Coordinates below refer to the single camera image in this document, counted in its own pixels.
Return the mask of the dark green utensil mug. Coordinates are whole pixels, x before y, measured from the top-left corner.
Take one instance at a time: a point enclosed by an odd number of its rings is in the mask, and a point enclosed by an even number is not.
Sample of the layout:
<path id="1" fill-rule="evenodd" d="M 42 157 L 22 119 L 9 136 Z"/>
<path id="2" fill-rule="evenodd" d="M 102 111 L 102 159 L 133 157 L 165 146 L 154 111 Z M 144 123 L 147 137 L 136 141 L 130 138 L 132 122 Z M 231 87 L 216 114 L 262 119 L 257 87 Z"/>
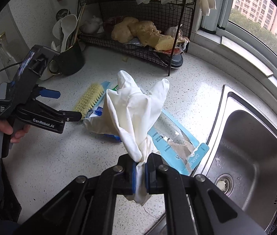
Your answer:
<path id="1" fill-rule="evenodd" d="M 54 56 L 47 70 L 52 75 L 70 76 L 83 68 L 85 59 L 78 41 L 65 52 Z"/>

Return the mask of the light blue toothbrush package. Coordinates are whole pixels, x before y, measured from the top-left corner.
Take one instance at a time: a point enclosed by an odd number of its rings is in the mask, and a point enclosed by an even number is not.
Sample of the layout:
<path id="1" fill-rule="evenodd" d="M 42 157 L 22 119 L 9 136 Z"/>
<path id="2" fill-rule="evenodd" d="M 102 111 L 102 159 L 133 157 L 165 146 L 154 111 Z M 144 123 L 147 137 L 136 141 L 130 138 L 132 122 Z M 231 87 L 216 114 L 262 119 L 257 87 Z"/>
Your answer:
<path id="1" fill-rule="evenodd" d="M 165 162 L 189 176 L 206 155 L 209 147 L 199 142 L 181 123 L 162 109 L 158 120 L 148 132 L 157 152 Z"/>

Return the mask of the garlic bulb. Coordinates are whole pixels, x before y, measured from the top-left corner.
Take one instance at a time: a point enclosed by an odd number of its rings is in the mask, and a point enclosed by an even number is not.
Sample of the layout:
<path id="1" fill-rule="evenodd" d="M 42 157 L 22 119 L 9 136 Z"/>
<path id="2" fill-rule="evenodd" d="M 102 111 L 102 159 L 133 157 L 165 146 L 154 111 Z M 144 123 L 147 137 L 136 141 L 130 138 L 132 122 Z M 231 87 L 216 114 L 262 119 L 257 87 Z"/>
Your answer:
<path id="1" fill-rule="evenodd" d="M 79 29 L 85 34 L 100 34 L 104 32 L 103 21 L 101 18 L 93 16 L 90 20 L 85 21 Z"/>

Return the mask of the yellow bristle scrub brush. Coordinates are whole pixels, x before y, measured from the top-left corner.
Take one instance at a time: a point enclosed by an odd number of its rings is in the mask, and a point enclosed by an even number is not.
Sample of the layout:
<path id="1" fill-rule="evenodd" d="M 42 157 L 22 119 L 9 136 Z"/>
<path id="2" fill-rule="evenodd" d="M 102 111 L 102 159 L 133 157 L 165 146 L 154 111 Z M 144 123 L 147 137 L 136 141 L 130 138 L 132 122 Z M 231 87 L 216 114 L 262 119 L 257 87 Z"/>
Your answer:
<path id="1" fill-rule="evenodd" d="M 103 94 L 104 88 L 101 84 L 91 84 L 75 104 L 74 111 L 80 112 L 82 119 L 84 119 L 88 111 L 95 107 Z"/>

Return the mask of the stainless steel sink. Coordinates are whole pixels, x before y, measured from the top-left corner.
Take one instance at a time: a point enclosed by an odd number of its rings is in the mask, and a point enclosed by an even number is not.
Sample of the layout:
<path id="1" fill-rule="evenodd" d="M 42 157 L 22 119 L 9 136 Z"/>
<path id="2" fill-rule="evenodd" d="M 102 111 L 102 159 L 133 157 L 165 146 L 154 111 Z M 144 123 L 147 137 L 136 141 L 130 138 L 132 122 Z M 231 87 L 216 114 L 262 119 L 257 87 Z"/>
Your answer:
<path id="1" fill-rule="evenodd" d="M 193 172 L 218 185 L 266 233 L 277 222 L 277 128 L 227 85 L 207 141 L 209 151 Z"/>

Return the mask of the ginger root pieces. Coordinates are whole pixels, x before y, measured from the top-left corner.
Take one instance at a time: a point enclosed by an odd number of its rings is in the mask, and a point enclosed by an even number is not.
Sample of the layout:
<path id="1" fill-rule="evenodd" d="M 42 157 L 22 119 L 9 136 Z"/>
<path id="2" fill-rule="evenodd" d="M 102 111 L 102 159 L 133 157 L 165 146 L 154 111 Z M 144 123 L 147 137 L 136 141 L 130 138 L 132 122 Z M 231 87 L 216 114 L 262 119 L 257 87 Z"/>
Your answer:
<path id="1" fill-rule="evenodd" d="M 111 38 L 119 43 L 128 43 L 133 38 L 138 38 L 144 47 L 150 46 L 156 51 L 167 51 L 174 45 L 174 38 L 161 34 L 152 21 L 139 21 L 133 17 L 126 17 L 116 24 Z"/>

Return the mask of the white ceramic pot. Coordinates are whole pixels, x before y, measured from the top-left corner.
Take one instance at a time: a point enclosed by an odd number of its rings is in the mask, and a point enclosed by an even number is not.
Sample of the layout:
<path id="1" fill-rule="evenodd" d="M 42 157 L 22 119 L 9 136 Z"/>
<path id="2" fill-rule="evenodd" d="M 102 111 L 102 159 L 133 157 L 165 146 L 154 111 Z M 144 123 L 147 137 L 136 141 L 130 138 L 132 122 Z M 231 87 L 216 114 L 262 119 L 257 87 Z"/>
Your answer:
<path id="1" fill-rule="evenodd" d="M 40 81 L 46 81 L 46 80 L 50 79 L 53 76 L 53 74 L 50 73 L 50 71 L 49 71 L 49 68 L 50 68 L 52 63 L 53 62 L 50 62 L 49 65 L 47 65 L 46 69 L 44 70 L 43 74 L 40 77 Z"/>

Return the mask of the white spoon in mug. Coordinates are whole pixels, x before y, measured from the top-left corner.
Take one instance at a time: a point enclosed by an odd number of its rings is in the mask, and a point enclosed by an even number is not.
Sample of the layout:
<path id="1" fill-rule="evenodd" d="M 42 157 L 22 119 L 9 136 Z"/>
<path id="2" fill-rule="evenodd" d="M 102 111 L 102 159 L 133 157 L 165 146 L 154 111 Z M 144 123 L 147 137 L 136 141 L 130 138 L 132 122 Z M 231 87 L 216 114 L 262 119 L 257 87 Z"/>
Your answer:
<path id="1" fill-rule="evenodd" d="M 67 46 L 69 36 L 75 31 L 77 26 L 77 17 L 75 14 L 65 16 L 61 21 L 62 33 L 64 35 L 60 52 L 64 52 Z"/>

